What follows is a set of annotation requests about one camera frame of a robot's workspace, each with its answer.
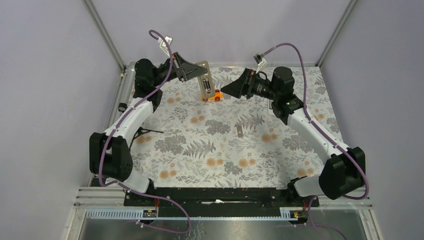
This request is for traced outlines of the grey battery cover strip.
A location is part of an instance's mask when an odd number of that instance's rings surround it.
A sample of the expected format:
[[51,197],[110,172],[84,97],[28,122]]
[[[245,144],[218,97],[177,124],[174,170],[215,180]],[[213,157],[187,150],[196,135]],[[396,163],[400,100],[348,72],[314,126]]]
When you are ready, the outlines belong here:
[[242,137],[244,136],[242,126],[241,126],[241,125],[238,125],[238,126],[236,127],[236,130],[237,130],[237,136],[238,136],[239,138],[242,138]]

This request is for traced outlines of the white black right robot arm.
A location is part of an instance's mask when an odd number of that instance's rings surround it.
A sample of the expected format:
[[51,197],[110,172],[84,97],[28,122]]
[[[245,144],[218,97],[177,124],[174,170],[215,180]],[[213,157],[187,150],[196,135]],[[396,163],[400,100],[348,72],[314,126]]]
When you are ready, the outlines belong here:
[[295,95],[294,85],[290,68],[275,68],[271,79],[264,72],[246,68],[221,92],[237,99],[259,96],[270,100],[273,114],[303,137],[323,162],[319,175],[295,178],[288,183],[286,198],[291,205],[299,206],[307,197],[319,195],[331,200],[366,198],[370,189],[364,151],[349,147],[324,129],[308,111],[306,101]]

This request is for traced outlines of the black batteries pair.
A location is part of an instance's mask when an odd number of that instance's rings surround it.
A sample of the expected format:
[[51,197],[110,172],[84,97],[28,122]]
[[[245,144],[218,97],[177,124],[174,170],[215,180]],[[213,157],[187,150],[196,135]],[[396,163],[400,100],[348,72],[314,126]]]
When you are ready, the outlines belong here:
[[211,92],[211,90],[212,90],[209,79],[207,77],[206,78],[203,78],[202,79],[202,82],[203,82],[203,87],[204,87],[205,92],[207,94],[209,94]]

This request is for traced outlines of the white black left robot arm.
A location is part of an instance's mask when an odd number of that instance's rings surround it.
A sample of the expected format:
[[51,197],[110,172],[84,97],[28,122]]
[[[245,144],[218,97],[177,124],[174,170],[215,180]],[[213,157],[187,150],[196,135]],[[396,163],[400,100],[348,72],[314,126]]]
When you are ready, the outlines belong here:
[[155,192],[150,180],[134,169],[130,148],[141,134],[143,122],[159,107],[161,87],[174,79],[181,82],[208,72],[204,65],[191,63],[178,52],[155,66],[142,58],[130,64],[129,76],[134,82],[134,94],[122,115],[104,132],[94,132],[89,138],[89,169],[100,179],[112,179],[128,190],[136,191],[136,199],[144,206],[152,204]]

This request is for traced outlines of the grey remote control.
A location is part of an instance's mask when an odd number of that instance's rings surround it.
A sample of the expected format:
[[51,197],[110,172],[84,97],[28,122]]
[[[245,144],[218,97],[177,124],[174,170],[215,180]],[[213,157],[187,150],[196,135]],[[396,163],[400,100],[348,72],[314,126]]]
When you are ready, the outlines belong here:
[[210,66],[207,61],[200,61],[200,62],[197,62],[196,64],[200,67],[206,68],[206,73],[198,76],[197,79],[198,79],[199,87],[201,91],[201,95],[200,95],[201,99],[207,102],[209,98],[215,97],[215,92],[216,92],[215,85],[214,85],[211,71],[210,71]]

